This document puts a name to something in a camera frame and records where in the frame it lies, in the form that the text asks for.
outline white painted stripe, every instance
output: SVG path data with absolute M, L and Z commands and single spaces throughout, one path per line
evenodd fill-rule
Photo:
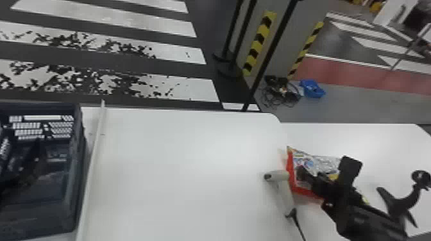
M 377 31 L 369 30 L 369 29 L 364 29 L 364 28 L 358 28 L 355 26 L 342 24 L 342 23 L 334 22 L 334 21 L 331 21 L 331 23 L 343 31 L 349 31 L 352 33 L 358 33 L 361 35 L 368 35 L 368 36 L 375 37 L 375 38 L 382 38 L 382 39 L 386 39 L 386 40 L 396 41 L 393 37 L 391 37 L 385 33 L 377 32 Z
M 127 3 L 136 3 L 139 5 L 152 6 L 154 8 L 161 8 L 175 12 L 188 13 L 187 6 L 183 1 L 175 0 L 118 0 Z
M 383 59 L 386 63 L 389 65 L 394 65 L 398 59 L 386 57 L 386 56 L 378 56 L 379 58 Z M 418 63 L 408 60 L 402 60 L 395 69 L 400 69 L 402 71 L 412 71 L 412 72 L 418 72 L 422 74 L 431 74 L 431 65 L 427 65 L 425 63 Z
M 97 71 L 65 65 L 34 66 L 35 64 L 31 62 L 0 60 L 0 74 L 5 76 L 4 79 L 10 78 L 0 83 L 0 89 L 11 88 L 13 85 L 13 88 L 25 88 L 29 91 L 73 93 L 91 88 L 91 93 L 84 92 L 83 94 L 99 95 L 101 93 L 114 94 L 121 85 L 118 83 L 119 81 L 130 81 L 127 90 L 137 91 L 136 94 L 130 94 L 130 96 L 219 102 L 216 89 L 210 79 L 156 74 L 118 74 L 114 71 Z M 56 71 L 60 68 L 65 72 L 60 74 L 59 71 Z M 83 72 L 90 75 L 88 79 L 81 77 Z M 82 86 L 85 84 L 92 85 L 92 87 L 83 88 Z
M 159 86 L 156 90 L 162 93 L 161 99 L 179 99 L 186 101 L 219 102 L 216 88 L 211 79 L 196 79 L 178 76 L 151 74 L 143 79 L 148 85 Z M 153 94 L 153 89 L 145 85 L 133 84 L 130 89 L 138 90 L 142 95 Z
M 351 18 L 351 17 L 347 17 L 347 16 L 335 14 L 335 13 L 327 13 L 326 16 L 330 17 L 331 19 L 338 19 L 338 20 L 341 20 L 341 21 L 351 22 L 351 23 L 359 24 L 359 25 L 362 25 L 362 26 L 365 26 L 365 27 L 374 28 L 374 26 L 371 25 L 371 24 L 369 24 L 367 21 L 363 21 L 363 20 L 359 20 L 359 19 L 354 19 L 354 18 Z
M 85 46 L 88 51 L 101 51 L 108 53 L 121 53 L 119 46 L 131 44 L 136 55 L 155 56 L 157 59 L 172 60 L 177 62 L 206 64 L 202 50 L 195 47 L 184 47 L 171 44 L 161 44 L 135 40 L 130 38 L 111 37 L 85 32 L 75 32 L 64 29 L 44 28 L 29 24 L 18 24 L 14 22 L 0 21 L 0 40 L 8 42 L 20 42 L 24 44 L 34 44 L 38 46 L 49 46 L 53 42 L 58 43 L 58 37 L 70 37 L 74 35 L 75 44 L 65 40 L 59 47 L 74 48 Z M 110 49 L 102 50 L 101 47 L 109 42 L 116 42 Z M 139 54 L 139 47 L 145 47 L 142 54 Z
M 223 108 L 225 110 L 242 110 L 242 107 L 244 106 L 244 104 L 242 103 L 222 103 L 223 104 Z M 248 106 L 247 111 L 249 112 L 259 112 L 260 109 L 257 106 L 257 104 L 250 104 Z
M 12 6 L 12 10 L 196 37 L 191 22 L 166 19 L 142 13 L 126 12 L 66 0 L 20 0 Z
M 371 48 L 371 49 L 377 49 L 377 50 L 383 50 L 387 52 L 397 53 L 397 54 L 404 54 L 407 51 L 406 47 L 402 46 L 396 46 L 394 44 L 385 44 L 382 42 L 377 42 L 365 38 L 358 38 L 358 37 L 352 37 L 354 40 L 356 40 L 358 43 L 362 44 L 365 47 Z M 420 54 L 410 51 L 410 56 L 418 57 L 418 58 L 424 58 Z
M 364 63 L 364 62 L 358 62 L 358 61 L 352 61 L 352 60 L 343 60 L 341 58 L 332 58 L 332 57 L 321 56 L 321 55 L 316 55 L 316 54 L 306 54 L 305 56 L 311 57 L 311 58 L 319 58 L 321 60 L 330 60 L 330 61 L 341 62 L 341 63 L 351 63 L 354 65 L 361 65 L 361 66 L 366 66 L 366 67 L 390 69 L 390 66 L 375 65 L 373 63 Z
M 405 35 L 404 33 L 400 32 L 400 31 L 398 31 L 398 30 L 396 30 L 396 29 L 394 29 L 392 27 L 385 26 L 385 28 L 388 29 L 389 31 L 393 32 L 394 34 L 396 34 L 396 35 L 404 38 L 408 42 L 413 41 L 413 38 L 410 38 L 409 36 Z

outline black robotic claw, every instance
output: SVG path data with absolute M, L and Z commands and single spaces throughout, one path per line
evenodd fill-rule
M 412 179 L 415 182 L 413 185 L 413 191 L 410 195 L 402 199 L 396 199 L 382 187 L 377 188 L 377 192 L 386 204 L 389 216 L 403 227 L 405 227 L 404 217 L 411 222 L 413 226 L 418 227 L 409 209 L 418 202 L 421 189 L 428 191 L 428 187 L 431 187 L 431 175 L 424 170 L 414 171 L 412 173 Z
M 354 241 L 406 241 L 404 217 L 416 225 L 409 209 L 417 203 L 420 190 L 431 187 L 431 175 L 423 170 L 413 172 L 413 191 L 403 199 L 395 199 L 384 188 L 377 188 L 387 205 L 389 214 L 386 214 L 365 203 L 362 195 L 352 186 L 361 167 L 360 161 L 344 156 L 335 181 L 321 172 L 315 177 L 303 167 L 296 170 L 296 175 L 298 180 L 312 186 L 314 194 L 324 199 L 322 209 L 335 222 L 337 232 L 344 238 Z

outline hazard stripe tape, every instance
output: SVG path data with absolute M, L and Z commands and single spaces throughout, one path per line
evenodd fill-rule
M 257 58 L 260 52 L 262 52 L 265 39 L 269 35 L 269 30 L 271 29 L 271 26 L 273 25 L 276 16 L 277 13 L 275 12 L 265 11 L 262 22 L 257 29 L 256 37 L 251 44 L 250 51 L 246 58 L 246 63 L 242 68 L 242 72 L 245 76 L 249 76 L 251 74 L 251 71 L 253 70 L 253 67 L 257 64 Z
M 319 34 L 320 30 L 323 28 L 323 25 L 324 25 L 323 22 L 318 22 L 316 24 L 316 27 L 314 27 L 313 33 L 305 42 L 304 48 L 302 49 L 302 51 L 298 55 L 298 58 L 296 59 L 294 65 L 292 66 L 292 69 L 291 69 L 289 75 L 287 76 L 288 79 L 292 79 L 293 76 L 295 75 L 296 71 L 298 70 L 298 67 L 301 65 L 302 60 L 304 60 L 305 55 L 308 53 L 308 50 L 310 49 L 311 45 L 316 40 L 317 35 Z

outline black pole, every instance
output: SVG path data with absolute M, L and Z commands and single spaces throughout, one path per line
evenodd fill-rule
M 233 31 L 235 30 L 235 26 L 237 25 L 239 11 L 241 10 L 241 5 L 243 4 L 244 0 L 238 0 L 237 6 L 235 7 L 235 11 L 233 13 L 232 21 L 230 23 L 228 37 L 226 38 L 226 42 L 224 43 L 223 50 L 220 52 L 214 52 L 212 55 L 213 57 L 222 62 L 228 62 L 232 59 L 232 57 L 228 57 L 228 51 L 229 51 L 229 45 L 232 41 L 232 35 Z
M 251 15 L 253 14 L 253 11 L 256 7 L 256 2 L 257 0 L 251 0 L 250 5 L 248 6 L 247 14 L 244 19 L 244 23 L 242 23 L 241 32 L 239 33 L 239 38 L 235 45 L 235 51 L 233 52 L 233 59 L 230 61 L 231 67 L 237 64 L 239 49 L 241 48 L 242 42 L 244 41 L 244 37 L 246 36 L 247 27 L 250 23 Z
M 289 20 L 292 17 L 293 11 L 295 10 L 295 7 L 296 7 L 296 4 L 298 4 L 298 1 L 301 1 L 301 0 L 290 0 L 289 5 L 287 6 L 286 12 L 284 13 L 283 19 L 280 23 L 280 27 L 278 27 L 278 30 L 275 33 L 274 40 L 271 43 L 271 46 L 269 46 L 268 53 L 266 54 L 264 62 L 262 63 L 262 66 L 260 67 L 259 72 L 256 76 L 255 82 L 251 87 L 250 94 L 246 102 L 244 103 L 244 106 L 242 107 L 242 110 L 241 110 L 242 112 L 247 111 L 251 100 L 254 98 L 256 90 L 259 87 L 259 84 L 262 81 L 262 78 L 264 77 L 266 69 L 268 68 L 269 61 L 271 61 L 271 58 L 273 57 L 275 49 L 277 48 L 278 43 L 280 42 L 283 36 L 284 29 L 286 28 L 287 23 L 289 23 Z
M 237 58 L 239 54 L 239 50 L 241 49 L 242 42 L 244 41 L 244 37 L 246 36 L 247 27 L 250 23 L 251 16 L 253 15 L 253 11 L 256 7 L 257 0 L 251 0 L 248 5 L 247 13 L 244 18 L 244 22 L 242 23 L 241 30 L 239 32 L 238 41 L 235 45 L 235 50 L 233 52 L 232 59 L 230 63 L 220 63 L 217 66 L 219 73 L 227 78 L 237 79 L 241 77 L 242 70 L 237 66 Z

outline black cable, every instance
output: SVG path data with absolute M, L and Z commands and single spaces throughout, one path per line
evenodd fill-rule
M 279 91 L 283 86 L 266 85 L 262 88 L 261 100 L 267 108 L 276 109 L 280 105 L 292 108 L 301 99 L 300 91 L 298 88 L 290 82 L 287 82 L 284 86 L 286 93 Z

